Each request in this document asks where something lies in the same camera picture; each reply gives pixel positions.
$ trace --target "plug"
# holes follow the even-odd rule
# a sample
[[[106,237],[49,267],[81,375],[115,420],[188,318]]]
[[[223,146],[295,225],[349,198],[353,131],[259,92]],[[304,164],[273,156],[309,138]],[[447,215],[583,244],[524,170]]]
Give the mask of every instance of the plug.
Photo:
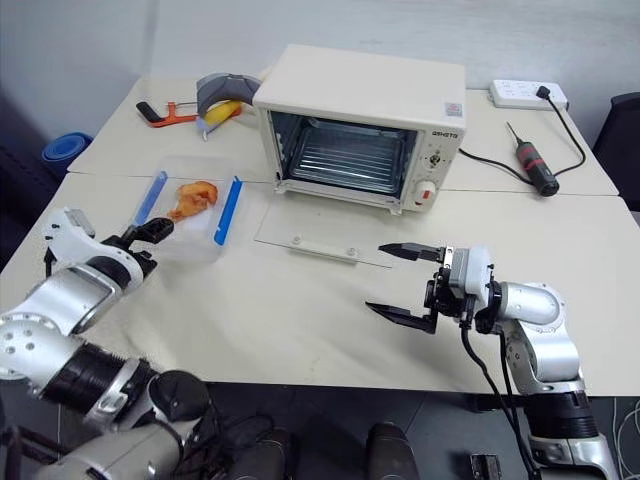
[[[550,93],[551,93],[551,90],[549,90],[544,85],[540,85],[540,88],[538,88],[538,91],[536,92],[536,97],[540,97],[544,100],[549,100]]]

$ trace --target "clear plastic container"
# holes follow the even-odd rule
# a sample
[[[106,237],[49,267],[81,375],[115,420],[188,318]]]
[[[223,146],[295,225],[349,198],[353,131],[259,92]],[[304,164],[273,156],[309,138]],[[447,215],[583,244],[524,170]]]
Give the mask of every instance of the clear plastic container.
[[[207,157],[166,157],[151,179],[136,209],[132,223],[142,225],[155,217],[168,217],[178,204],[178,189],[198,180],[218,189],[213,206],[175,222],[174,231],[157,245],[145,245],[158,260],[213,262],[225,244],[242,182]]]

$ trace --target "red tool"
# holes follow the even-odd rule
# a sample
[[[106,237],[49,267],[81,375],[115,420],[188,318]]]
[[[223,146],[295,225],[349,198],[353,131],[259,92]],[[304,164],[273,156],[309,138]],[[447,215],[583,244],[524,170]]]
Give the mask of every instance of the red tool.
[[[167,125],[174,125],[176,123],[193,122],[196,119],[197,115],[176,115],[176,109],[178,105],[189,104],[195,105],[195,102],[169,102],[167,104],[169,107],[169,115],[167,115],[166,117],[161,117],[160,115],[158,115],[153,107],[151,107],[151,105],[149,105],[147,102],[136,103],[136,108],[149,123],[149,126],[159,128],[166,127]]]

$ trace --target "yellow object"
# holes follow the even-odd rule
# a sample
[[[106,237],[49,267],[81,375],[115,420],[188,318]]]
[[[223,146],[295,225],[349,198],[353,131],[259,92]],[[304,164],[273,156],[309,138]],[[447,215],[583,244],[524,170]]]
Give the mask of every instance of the yellow object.
[[[204,116],[207,125],[219,125],[227,118],[235,113],[236,110],[242,108],[242,102],[239,100],[230,100],[215,106]]]

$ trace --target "white wall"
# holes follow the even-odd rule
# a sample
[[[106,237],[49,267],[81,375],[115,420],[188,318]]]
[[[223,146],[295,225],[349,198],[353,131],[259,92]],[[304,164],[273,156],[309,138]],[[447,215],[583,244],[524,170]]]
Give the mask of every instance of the white wall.
[[[95,133],[144,70],[155,1],[0,0],[3,87],[49,135]],[[637,0],[159,0],[155,38],[158,74],[255,74],[297,42],[462,63],[472,88],[556,81],[590,143],[609,98],[640,91]]]
[[[139,76],[146,0],[0,0],[0,86],[48,139],[95,135]]]

